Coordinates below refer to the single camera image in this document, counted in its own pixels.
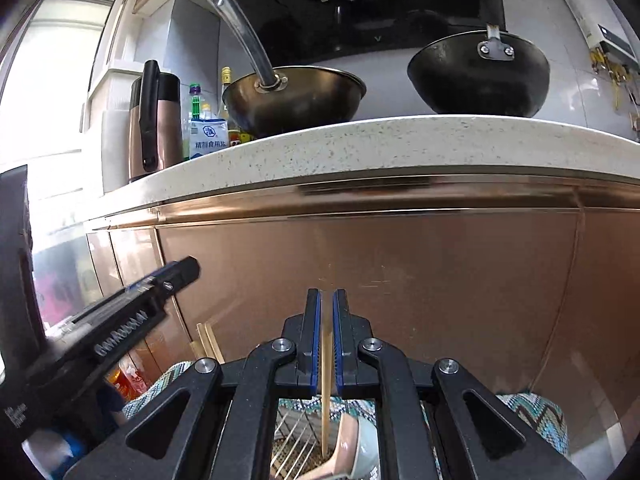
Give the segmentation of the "blue white gloved left hand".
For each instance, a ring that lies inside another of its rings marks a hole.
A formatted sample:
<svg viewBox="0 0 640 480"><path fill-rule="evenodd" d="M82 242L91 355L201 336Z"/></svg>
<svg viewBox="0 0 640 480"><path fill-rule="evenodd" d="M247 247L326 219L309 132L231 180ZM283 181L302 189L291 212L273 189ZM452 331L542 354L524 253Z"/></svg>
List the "blue white gloved left hand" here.
<svg viewBox="0 0 640 480"><path fill-rule="evenodd" d="M125 400L108 382L87 392L68 419L36 430L23 452L43 479L63 479L81 458L126 422Z"/></svg>

